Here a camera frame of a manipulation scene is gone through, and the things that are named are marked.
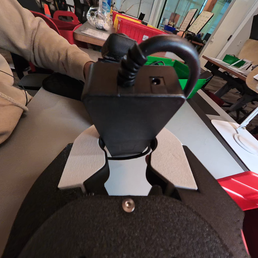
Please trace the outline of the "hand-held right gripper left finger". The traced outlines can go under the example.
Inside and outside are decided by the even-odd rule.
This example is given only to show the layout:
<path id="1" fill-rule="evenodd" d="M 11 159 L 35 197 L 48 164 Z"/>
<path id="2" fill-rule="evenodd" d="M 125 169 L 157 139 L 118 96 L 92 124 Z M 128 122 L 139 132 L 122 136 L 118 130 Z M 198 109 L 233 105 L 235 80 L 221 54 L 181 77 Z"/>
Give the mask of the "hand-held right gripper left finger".
<path id="1" fill-rule="evenodd" d="M 110 169 L 99 139 L 94 125 L 75 139 L 58 184 L 60 190 L 80 188 L 86 194 L 108 194 L 105 183 Z"/>

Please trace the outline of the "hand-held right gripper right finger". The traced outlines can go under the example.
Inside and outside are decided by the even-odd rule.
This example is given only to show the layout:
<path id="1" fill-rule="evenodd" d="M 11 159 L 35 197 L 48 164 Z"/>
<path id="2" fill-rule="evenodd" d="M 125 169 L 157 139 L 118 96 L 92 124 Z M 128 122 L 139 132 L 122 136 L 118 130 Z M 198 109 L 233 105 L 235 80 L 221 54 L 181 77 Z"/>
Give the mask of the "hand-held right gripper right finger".
<path id="1" fill-rule="evenodd" d="M 180 140 L 163 128 L 151 145 L 146 179 L 151 186 L 160 186 L 163 194 L 176 189 L 197 191 L 192 170 Z"/>

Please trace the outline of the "green plastic bin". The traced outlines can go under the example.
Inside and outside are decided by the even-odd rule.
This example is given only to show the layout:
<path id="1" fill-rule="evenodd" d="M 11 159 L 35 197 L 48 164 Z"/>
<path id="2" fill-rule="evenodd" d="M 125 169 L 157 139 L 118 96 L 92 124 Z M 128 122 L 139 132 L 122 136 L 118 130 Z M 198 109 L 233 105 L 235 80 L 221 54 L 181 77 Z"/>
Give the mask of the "green plastic bin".
<path id="1" fill-rule="evenodd" d="M 147 62 L 145 65 L 160 65 L 160 66 L 171 66 L 175 69 L 176 74 L 179 79 L 179 83 L 181 88 L 184 89 L 189 77 L 189 68 L 187 65 L 181 63 L 178 60 L 172 60 L 169 58 L 162 58 L 162 57 L 155 57 L 155 56 L 148 56 Z M 188 99 L 192 98 L 198 90 L 200 90 L 206 83 L 209 81 L 205 81 L 204 79 L 198 79 L 194 89 L 192 90 L 191 94 L 189 95 Z"/>

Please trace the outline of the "red plastic bin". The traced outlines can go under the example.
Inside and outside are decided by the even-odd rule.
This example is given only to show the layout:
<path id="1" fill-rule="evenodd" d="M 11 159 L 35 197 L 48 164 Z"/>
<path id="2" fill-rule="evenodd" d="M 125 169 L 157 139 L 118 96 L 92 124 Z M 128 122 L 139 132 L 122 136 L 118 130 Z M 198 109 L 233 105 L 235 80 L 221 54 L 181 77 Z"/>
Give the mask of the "red plastic bin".
<path id="1" fill-rule="evenodd" d="M 258 175 L 247 171 L 217 179 L 221 187 L 244 211 L 242 239 L 247 253 L 258 257 Z"/>

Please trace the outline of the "person's left forearm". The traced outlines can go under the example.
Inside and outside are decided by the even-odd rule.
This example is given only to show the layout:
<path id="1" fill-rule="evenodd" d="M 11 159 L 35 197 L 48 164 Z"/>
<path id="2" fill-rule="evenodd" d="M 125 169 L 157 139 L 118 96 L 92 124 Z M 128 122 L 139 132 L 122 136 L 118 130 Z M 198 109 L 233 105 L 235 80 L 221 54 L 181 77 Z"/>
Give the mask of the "person's left forearm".
<path id="1" fill-rule="evenodd" d="M 51 69 L 85 82 L 89 55 L 35 17 L 18 1 L 1 1 L 0 46 L 37 67 Z"/>

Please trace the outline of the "person's left hand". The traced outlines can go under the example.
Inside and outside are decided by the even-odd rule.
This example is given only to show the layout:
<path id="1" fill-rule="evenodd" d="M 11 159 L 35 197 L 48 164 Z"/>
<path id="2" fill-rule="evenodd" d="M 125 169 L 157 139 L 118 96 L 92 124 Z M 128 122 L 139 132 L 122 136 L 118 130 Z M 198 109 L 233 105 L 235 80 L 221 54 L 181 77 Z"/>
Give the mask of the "person's left hand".
<path id="1" fill-rule="evenodd" d="M 89 70 L 91 68 L 91 65 L 94 64 L 94 63 L 95 63 L 94 61 L 89 61 L 89 62 L 85 63 L 85 65 L 83 67 L 83 75 L 84 75 L 85 81 L 88 78 L 88 73 L 89 73 Z"/>

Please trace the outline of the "red crate on far table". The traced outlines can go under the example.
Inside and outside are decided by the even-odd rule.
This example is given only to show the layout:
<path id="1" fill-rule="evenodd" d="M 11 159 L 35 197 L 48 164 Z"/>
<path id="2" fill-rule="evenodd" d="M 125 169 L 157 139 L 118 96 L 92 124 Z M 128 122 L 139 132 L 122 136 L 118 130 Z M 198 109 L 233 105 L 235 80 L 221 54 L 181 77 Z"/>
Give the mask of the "red crate on far table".
<path id="1" fill-rule="evenodd" d="M 144 25 L 140 20 L 116 11 L 112 13 L 112 21 L 117 34 L 125 34 L 138 44 L 157 35 L 167 35 L 166 32 L 160 29 L 151 25 Z"/>

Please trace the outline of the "long wooden table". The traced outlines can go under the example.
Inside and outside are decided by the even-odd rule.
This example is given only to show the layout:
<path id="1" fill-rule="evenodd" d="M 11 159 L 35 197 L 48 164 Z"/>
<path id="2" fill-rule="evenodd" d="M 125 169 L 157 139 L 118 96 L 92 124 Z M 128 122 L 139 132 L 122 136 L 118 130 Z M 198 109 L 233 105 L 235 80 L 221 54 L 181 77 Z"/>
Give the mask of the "long wooden table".
<path id="1" fill-rule="evenodd" d="M 115 32 L 114 27 L 111 27 L 109 31 L 101 31 L 86 21 L 73 32 L 73 37 L 81 42 L 103 46 L 109 35 Z"/>

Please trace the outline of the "clear plastic bag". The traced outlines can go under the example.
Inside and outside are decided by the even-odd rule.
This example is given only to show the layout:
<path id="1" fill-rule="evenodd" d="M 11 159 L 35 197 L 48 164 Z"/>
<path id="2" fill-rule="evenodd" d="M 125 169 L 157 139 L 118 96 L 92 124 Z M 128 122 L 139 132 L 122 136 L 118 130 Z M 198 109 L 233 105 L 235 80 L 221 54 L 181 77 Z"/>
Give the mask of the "clear plastic bag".
<path id="1" fill-rule="evenodd" d="M 90 25 L 102 31 L 109 31 L 113 24 L 110 14 L 99 7 L 90 7 L 86 18 Z"/>

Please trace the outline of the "red tote bag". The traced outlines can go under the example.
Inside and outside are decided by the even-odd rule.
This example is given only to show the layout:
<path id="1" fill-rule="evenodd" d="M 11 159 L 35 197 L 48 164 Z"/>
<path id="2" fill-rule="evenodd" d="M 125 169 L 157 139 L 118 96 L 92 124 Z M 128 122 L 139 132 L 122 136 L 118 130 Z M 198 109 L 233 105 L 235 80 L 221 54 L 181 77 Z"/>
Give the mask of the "red tote bag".
<path id="1" fill-rule="evenodd" d="M 78 47 L 88 49 L 88 44 L 86 42 L 82 42 L 74 38 L 74 31 L 78 29 L 82 24 L 79 23 L 77 16 L 73 12 L 56 11 L 53 15 L 53 18 L 49 18 L 46 15 L 35 11 L 31 11 L 31 13 L 35 17 L 42 18 L 51 29 L 53 29 L 59 35 L 65 38 L 70 44 L 74 44 Z M 71 22 L 59 20 L 59 17 L 64 16 L 71 17 L 73 18 L 73 20 Z"/>

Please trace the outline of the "paper sheet board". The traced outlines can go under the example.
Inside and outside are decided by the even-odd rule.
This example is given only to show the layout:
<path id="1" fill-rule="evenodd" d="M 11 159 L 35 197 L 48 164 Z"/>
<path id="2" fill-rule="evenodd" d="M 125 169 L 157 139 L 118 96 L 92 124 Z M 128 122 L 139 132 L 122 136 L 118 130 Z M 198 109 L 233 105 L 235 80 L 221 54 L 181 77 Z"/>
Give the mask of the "paper sheet board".
<path id="1" fill-rule="evenodd" d="M 202 11 L 187 31 L 197 35 L 213 16 L 214 13 L 212 12 Z"/>
<path id="2" fill-rule="evenodd" d="M 186 31 L 187 28 L 189 27 L 191 21 L 193 20 L 195 14 L 197 13 L 198 9 L 197 8 L 192 8 L 188 11 L 186 14 L 183 22 L 181 23 L 179 27 L 179 31 Z"/>

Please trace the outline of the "small green basket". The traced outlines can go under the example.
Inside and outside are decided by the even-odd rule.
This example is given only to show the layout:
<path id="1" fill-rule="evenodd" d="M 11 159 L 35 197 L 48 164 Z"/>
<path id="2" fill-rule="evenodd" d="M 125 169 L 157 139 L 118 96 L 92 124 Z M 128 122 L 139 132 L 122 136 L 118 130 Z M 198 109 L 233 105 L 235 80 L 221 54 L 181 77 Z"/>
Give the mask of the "small green basket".
<path id="1" fill-rule="evenodd" d="M 242 67 L 246 63 L 246 61 L 239 59 L 234 55 L 229 55 L 229 54 L 225 55 L 222 61 L 229 65 L 233 65 L 234 67 L 237 67 L 237 68 Z"/>

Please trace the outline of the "tan chair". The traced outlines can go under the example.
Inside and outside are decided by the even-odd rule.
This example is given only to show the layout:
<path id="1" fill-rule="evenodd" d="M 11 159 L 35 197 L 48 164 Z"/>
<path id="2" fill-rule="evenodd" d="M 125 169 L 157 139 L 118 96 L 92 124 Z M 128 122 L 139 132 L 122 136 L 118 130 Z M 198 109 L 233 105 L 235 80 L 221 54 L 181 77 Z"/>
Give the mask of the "tan chair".
<path id="1" fill-rule="evenodd" d="M 239 59 L 247 59 L 249 61 L 258 62 L 258 41 L 253 39 L 248 39 L 239 55 Z"/>

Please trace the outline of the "black panel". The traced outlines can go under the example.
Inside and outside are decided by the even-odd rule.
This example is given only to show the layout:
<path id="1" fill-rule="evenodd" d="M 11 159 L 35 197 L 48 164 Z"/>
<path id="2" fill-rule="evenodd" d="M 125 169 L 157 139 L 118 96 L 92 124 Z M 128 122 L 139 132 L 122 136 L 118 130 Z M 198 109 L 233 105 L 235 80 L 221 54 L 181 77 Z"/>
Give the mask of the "black panel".
<path id="1" fill-rule="evenodd" d="M 258 15 L 253 16 L 249 39 L 258 40 Z"/>

